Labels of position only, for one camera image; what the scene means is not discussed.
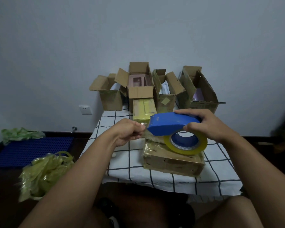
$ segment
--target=wall socket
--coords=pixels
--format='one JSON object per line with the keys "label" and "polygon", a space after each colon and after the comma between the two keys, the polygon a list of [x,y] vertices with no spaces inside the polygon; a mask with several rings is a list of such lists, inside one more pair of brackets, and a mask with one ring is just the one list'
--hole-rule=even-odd
{"label": "wall socket", "polygon": [[89,105],[80,105],[79,109],[82,115],[92,115],[91,108]]}

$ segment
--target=blue tape dispenser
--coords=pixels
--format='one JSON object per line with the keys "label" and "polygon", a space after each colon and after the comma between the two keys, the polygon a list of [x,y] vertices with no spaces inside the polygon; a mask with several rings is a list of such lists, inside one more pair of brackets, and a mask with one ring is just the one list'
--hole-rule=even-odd
{"label": "blue tape dispenser", "polygon": [[174,112],[154,114],[150,118],[148,130],[154,136],[164,136],[166,146],[175,153],[195,155],[206,149],[207,137],[199,132],[195,132],[190,137],[180,136],[178,132],[190,122],[200,123],[201,119]]}

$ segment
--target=person's right hand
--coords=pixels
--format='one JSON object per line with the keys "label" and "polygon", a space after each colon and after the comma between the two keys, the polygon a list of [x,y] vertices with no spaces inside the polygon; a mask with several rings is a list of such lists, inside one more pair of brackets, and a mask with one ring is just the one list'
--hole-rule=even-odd
{"label": "person's right hand", "polygon": [[174,112],[177,114],[194,115],[202,119],[201,123],[190,122],[188,125],[183,127],[184,131],[191,132],[193,134],[194,131],[202,132],[207,136],[207,138],[219,143],[228,141],[235,135],[239,136],[237,132],[225,125],[208,109],[179,109]]}

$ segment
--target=plastic wrap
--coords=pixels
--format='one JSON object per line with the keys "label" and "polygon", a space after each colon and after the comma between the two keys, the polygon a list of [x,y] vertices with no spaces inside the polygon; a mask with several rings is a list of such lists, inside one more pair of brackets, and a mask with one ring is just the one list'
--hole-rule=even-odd
{"label": "plastic wrap", "polygon": [[23,168],[19,176],[21,178],[19,202],[44,196],[73,164],[73,156],[66,151],[49,153],[45,157],[34,159],[31,165]]}
{"label": "plastic wrap", "polygon": [[143,158],[145,169],[191,177],[198,177],[205,166],[204,152],[185,156],[174,153],[164,144],[149,140],[146,140]]}
{"label": "plastic wrap", "polygon": [[149,123],[150,117],[156,114],[154,100],[142,98],[133,100],[133,120],[139,123]]}

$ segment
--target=white wall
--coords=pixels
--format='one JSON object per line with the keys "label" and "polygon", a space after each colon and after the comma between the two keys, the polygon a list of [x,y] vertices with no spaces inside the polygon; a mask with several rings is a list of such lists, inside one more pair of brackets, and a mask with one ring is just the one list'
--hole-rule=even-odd
{"label": "white wall", "polygon": [[227,102],[216,115],[269,136],[285,118],[285,0],[0,0],[0,113],[13,127],[92,131],[102,107],[89,85],[129,61],[202,66]]}

